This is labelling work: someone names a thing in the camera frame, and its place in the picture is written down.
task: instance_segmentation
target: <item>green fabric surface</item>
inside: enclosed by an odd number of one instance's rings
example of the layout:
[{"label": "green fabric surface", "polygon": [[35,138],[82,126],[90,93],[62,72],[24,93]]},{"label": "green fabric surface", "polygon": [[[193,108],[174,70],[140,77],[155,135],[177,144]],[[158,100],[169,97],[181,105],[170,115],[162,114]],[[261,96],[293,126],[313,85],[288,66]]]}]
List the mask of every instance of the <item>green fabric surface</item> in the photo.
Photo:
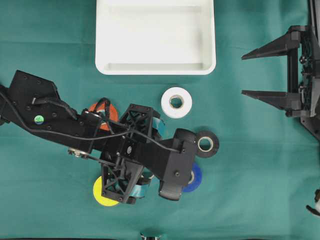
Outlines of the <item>green fabric surface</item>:
[{"label": "green fabric surface", "polygon": [[[1,0],[0,83],[17,69],[54,81],[61,99],[81,111],[108,97],[158,110],[164,138],[176,128],[210,130],[215,157],[197,158],[202,184],[178,202],[158,196],[154,179],[135,205],[102,207],[92,194],[94,161],[67,154],[14,124],[0,127],[0,238],[317,240],[313,205],[320,183],[319,144],[296,119],[241,90],[286,91],[287,59],[241,56],[306,25],[306,0],[215,0],[217,65],[206,76],[108,76],[95,67],[94,0]],[[161,96],[190,92],[191,112],[170,119]]]}]

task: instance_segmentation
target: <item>wire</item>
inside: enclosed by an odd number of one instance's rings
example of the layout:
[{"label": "wire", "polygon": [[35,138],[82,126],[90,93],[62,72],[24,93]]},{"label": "wire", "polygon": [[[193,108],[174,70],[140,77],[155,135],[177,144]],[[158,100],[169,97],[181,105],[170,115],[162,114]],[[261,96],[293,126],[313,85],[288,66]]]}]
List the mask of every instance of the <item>wire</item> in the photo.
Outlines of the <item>wire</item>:
[{"label": "wire", "polygon": [[27,124],[25,123],[25,121],[23,120],[23,118],[21,117],[20,113],[17,111],[16,107],[12,104],[12,102],[9,100],[9,98],[0,90],[0,96],[7,102],[7,104],[9,105],[9,107],[12,109],[13,113],[16,115],[16,117],[18,118],[18,120],[20,121],[21,125],[23,126],[24,129],[26,129],[27,131],[29,131],[30,133],[39,133],[39,134],[54,134],[54,135],[60,135],[60,136],[64,136],[67,138],[71,138],[71,139],[78,139],[78,140],[86,140],[86,141],[95,141],[95,140],[103,140],[103,139],[110,139],[110,138],[115,138],[115,137],[120,137],[120,136],[124,136],[127,134],[137,134],[140,135],[146,139],[148,139],[149,141],[151,141],[152,143],[156,144],[157,146],[159,146],[162,149],[171,151],[171,152],[175,152],[175,153],[180,153],[179,150],[174,149],[174,148],[170,148],[170,147],[166,147],[164,145],[162,145],[161,143],[155,141],[154,139],[152,139],[151,137],[137,131],[137,130],[127,130],[127,131],[123,131],[123,132],[119,132],[113,135],[106,135],[106,136],[98,136],[98,137],[81,137],[81,136],[73,136],[70,134],[66,134],[66,133],[62,133],[62,132],[57,132],[57,131],[51,131],[51,130],[44,130],[44,129],[33,129],[27,126]]}]

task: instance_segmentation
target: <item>black tape roll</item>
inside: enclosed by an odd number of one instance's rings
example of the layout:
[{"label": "black tape roll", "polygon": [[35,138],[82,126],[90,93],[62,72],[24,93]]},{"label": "black tape roll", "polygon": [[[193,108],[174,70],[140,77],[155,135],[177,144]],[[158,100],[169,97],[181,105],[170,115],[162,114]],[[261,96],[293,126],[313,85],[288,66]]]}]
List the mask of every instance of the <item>black tape roll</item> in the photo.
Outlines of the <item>black tape roll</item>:
[{"label": "black tape roll", "polygon": [[[201,149],[200,141],[208,140],[210,142],[210,148],[208,150]],[[211,131],[200,131],[196,134],[196,145],[197,151],[196,155],[200,158],[210,158],[218,152],[219,149],[219,139]]]}]

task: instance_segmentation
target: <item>yellow tape roll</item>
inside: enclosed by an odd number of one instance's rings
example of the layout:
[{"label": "yellow tape roll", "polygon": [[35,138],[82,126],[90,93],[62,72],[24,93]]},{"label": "yellow tape roll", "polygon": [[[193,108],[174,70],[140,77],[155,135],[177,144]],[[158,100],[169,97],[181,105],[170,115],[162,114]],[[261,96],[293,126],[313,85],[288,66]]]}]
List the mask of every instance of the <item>yellow tape roll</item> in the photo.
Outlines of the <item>yellow tape roll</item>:
[{"label": "yellow tape roll", "polygon": [[99,204],[101,204],[102,206],[105,206],[105,207],[112,207],[112,206],[115,206],[119,203],[118,201],[101,196],[101,190],[102,190],[102,177],[100,176],[97,178],[97,180],[95,181],[95,183],[93,185],[93,196],[94,196],[95,200]]}]

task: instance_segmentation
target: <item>white tray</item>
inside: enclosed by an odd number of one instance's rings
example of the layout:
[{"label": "white tray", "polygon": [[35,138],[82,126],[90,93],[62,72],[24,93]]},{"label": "white tray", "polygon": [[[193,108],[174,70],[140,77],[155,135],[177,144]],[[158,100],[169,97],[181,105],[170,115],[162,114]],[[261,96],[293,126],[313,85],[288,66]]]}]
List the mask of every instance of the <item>white tray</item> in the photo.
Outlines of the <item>white tray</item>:
[{"label": "white tray", "polygon": [[207,75],[213,0],[97,0],[96,68],[106,75]]}]

